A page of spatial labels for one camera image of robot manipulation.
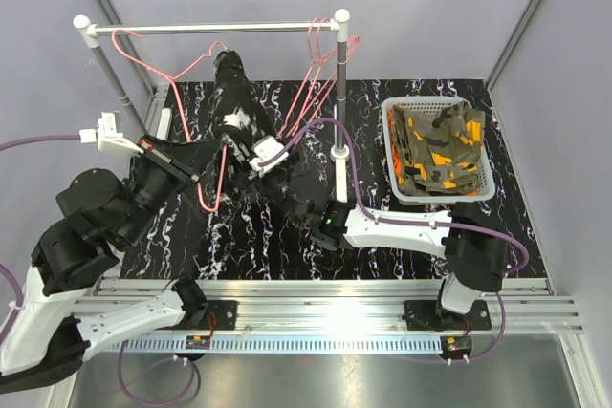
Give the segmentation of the pink hanger with camouflage trousers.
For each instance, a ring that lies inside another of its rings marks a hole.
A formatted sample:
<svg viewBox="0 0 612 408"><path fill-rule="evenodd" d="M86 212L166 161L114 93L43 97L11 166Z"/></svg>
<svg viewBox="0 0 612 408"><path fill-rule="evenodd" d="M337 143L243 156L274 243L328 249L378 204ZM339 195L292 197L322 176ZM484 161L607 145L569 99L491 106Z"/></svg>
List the pink hanger with camouflage trousers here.
<svg viewBox="0 0 612 408"><path fill-rule="evenodd" d="M322 84L322 83L323 83L323 82L324 82L324 81L325 81L325 80L326 80L326 79L327 79L327 78L330 76L331 78L333 78L332 86L331 86L331 88L330 88L330 89L328 89L328 90L325 90L325 91L324 91L324 94L322 95L322 98L321 98L321 100L320 100L320 105L318 106L319 111L318 111L318 112L317 112L317 113L316 113L316 114L315 114L315 115L314 115L312 118L307 118L307 119L306 119L306 120L305 120L305 121L304 121L304 122L301 124L301 126L302 126L303 124L305 124L307 121L312 121L312 120L314 120L315 118L317 118L317 117L318 117L318 116L321 114L321 111L322 111L322 108L323 108L324 104L325 104L327 101L329 101L329 100L330 100L330 98L332 97L332 93L333 93L333 91L335 90L335 87L336 87L336 82L337 82L337 71L336 71L336 70L333 70L333 69L331 68L331 66L332 66L332 63L333 63L333 62L336 60L338 52L337 52L337 51L330 51L330 52L334 52L334 53L335 53L335 56L334 56L334 57L332 57L332 58L331 58L331 59L330 59L330 60L327 62L327 64L325 65L325 67L324 67L323 71L321 72L321 75L320 75L320 77L319 77L319 78L320 78L319 85L321 85L321 84Z"/></svg>

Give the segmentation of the black white patterned trousers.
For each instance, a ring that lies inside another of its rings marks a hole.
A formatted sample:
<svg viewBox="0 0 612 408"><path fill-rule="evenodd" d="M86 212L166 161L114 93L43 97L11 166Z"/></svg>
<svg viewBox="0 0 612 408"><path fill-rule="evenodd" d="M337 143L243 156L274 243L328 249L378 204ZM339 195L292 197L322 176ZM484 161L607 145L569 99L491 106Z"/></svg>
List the black white patterned trousers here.
<svg viewBox="0 0 612 408"><path fill-rule="evenodd" d="M231 193L261 193L263 185L251 169L253 147L275 131L246 76L242 59L234 50L223 50L214 59L211 96L211 132L228 147L226 190Z"/></svg>

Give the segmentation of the pink hanger with orange trousers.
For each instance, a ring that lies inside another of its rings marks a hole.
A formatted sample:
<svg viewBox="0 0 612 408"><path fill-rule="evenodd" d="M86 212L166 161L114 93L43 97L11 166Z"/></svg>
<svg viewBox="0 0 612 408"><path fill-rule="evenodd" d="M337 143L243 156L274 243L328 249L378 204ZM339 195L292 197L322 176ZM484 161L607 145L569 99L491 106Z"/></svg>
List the pink hanger with orange trousers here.
<svg viewBox="0 0 612 408"><path fill-rule="evenodd" d="M336 31L333 18L314 18L307 29L306 41L310 63L280 128L279 134L283 138L295 134L307 118L312 118L319 111L318 106L324 91L332 86L333 78L330 76L319 85L321 72L327 62L335 56L334 52L325 54L322 50L320 36L327 26L331 32Z"/></svg>

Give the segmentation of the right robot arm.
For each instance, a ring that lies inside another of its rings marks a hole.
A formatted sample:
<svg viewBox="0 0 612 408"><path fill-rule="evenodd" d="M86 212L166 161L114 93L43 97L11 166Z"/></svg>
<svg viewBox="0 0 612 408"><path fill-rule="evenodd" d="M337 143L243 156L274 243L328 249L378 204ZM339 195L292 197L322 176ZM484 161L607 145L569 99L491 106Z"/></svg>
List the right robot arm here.
<svg viewBox="0 0 612 408"><path fill-rule="evenodd" d="M249 178L280 204L295 226L318 246L336 251L385 247L422 252L446 263L448 277L433 300L407 300L403 319L412 331L482 329L483 294L498 294L506 242L480 226L461 206L434 213L377 211L331 197L293 170L289 156L254 154Z"/></svg>

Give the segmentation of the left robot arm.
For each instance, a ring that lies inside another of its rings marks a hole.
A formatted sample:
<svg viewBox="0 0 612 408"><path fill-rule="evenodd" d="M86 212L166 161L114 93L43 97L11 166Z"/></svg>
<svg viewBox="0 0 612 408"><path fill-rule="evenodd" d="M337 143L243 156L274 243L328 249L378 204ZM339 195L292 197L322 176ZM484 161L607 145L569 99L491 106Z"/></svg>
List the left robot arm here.
<svg viewBox="0 0 612 408"><path fill-rule="evenodd" d="M93 168L57 195L63 217L34 247L24 290L1 332L2 393L54 385L122 341L206 321L208 301L191 278L121 310L74 313L75 302L118 264L117 252L135 246L163 205L201 180L220 142L143 136L133 148L127 178Z"/></svg>

